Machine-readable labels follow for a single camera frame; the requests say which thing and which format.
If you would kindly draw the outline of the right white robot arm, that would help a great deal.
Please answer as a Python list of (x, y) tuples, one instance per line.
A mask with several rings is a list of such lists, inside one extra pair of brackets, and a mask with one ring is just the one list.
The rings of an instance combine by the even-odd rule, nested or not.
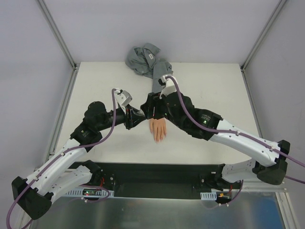
[(148, 119), (165, 118), (194, 138), (223, 144), (250, 157), (244, 162), (221, 165), (214, 176), (219, 188), (251, 178), (280, 185), (286, 176), (288, 164), (283, 155), (289, 153), (290, 144), (285, 140), (272, 142), (244, 133), (220, 115), (196, 108), (189, 97), (177, 93), (150, 93), (140, 108)]

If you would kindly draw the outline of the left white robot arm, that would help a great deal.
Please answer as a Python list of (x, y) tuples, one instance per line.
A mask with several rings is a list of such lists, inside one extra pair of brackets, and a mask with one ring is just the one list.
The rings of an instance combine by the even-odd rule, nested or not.
[(32, 220), (37, 220), (71, 189), (82, 185), (99, 186), (103, 178), (102, 169), (91, 160), (68, 175), (63, 173), (77, 159), (108, 139), (115, 126), (123, 124), (126, 129), (131, 129), (147, 119), (147, 111), (143, 107), (136, 109), (117, 102), (113, 105), (114, 109), (107, 112), (102, 102), (89, 104), (83, 121), (61, 150), (31, 175), (13, 180), (13, 204), (19, 205)]

